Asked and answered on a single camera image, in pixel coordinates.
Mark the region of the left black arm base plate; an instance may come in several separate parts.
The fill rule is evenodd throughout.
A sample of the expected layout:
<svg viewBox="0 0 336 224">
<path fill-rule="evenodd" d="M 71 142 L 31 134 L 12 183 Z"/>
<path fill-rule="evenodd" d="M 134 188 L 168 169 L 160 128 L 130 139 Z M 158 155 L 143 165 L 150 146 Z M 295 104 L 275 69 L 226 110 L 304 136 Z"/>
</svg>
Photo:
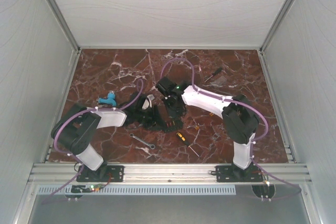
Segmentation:
<svg viewBox="0 0 336 224">
<path fill-rule="evenodd" d="M 93 183 L 119 183 L 123 182 L 124 166 L 121 165 L 104 165 L 96 171 L 84 167 L 82 173 L 76 178 L 77 182 L 93 182 Z"/>
</svg>

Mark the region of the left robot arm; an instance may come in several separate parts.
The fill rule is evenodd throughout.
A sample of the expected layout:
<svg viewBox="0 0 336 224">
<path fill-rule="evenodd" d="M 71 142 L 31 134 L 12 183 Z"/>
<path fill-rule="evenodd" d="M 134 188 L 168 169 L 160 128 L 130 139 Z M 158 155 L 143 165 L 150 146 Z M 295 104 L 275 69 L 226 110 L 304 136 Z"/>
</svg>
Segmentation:
<svg viewBox="0 0 336 224">
<path fill-rule="evenodd" d="M 88 108 L 79 103 L 54 126 L 51 137 L 61 144 L 81 165 L 78 182 L 105 182 L 112 174 L 107 162 L 91 145 L 97 129 L 105 127 L 129 127 L 137 123 L 149 131 L 160 131 L 164 123 L 158 106 L 152 104 L 154 96 L 135 92 L 129 103 L 120 108 Z"/>
</svg>

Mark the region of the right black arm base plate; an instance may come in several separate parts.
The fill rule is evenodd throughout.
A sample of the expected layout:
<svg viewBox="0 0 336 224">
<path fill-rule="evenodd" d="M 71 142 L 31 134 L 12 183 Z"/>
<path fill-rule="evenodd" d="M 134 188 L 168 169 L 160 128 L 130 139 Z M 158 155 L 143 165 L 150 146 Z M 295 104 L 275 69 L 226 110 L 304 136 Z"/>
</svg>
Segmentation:
<svg viewBox="0 0 336 224">
<path fill-rule="evenodd" d="M 220 183 L 261 183 L 264 181 L 261 170 L 253 164 L 246 169 L 241 169 L 234 164 L 218 165 L 215 170 L 211 171 L 211 174 Z"/>
</svg>

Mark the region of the black fuse box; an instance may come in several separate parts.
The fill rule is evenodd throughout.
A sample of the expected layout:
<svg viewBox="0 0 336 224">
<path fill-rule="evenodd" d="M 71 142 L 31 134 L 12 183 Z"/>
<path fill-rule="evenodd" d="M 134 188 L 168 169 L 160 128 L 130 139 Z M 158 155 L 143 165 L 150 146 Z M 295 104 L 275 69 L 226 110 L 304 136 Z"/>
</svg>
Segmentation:
<svg viewBox="0 0 336 224">
<path fill-rule="evenodd" d="M 171 121 L 161 121 L 159 123 L 159 131 L 164 133 L 175 132 L 183 128 L 183 122 L 180 119 Z"/>
</svg>

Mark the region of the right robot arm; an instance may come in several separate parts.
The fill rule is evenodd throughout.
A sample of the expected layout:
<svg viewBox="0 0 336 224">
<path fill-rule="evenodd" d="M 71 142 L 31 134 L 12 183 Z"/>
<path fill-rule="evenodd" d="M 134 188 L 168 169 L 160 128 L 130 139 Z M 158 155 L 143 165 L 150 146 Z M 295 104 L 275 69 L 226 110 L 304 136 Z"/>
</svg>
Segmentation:
<svg viewBox="0 0 336 224">
<path fill-rule="evenodd" d="M 213 171 L 218 181 L 260 182 L 258 169 L 251 161 L 252 141 L 259 124 L 257 114 L 251 110 L 244 95 L 223 96 L 206 91 L 187 82 L 176 84 L 163 77 L 156 89 L 163 95 L 165 108 L 172 118 L 180 118 L 187 106 L 194 106 L 223 120 L 227 135 L 234 143 L 233 163 L 228 168 L 218 166 Z"/>
</svg>

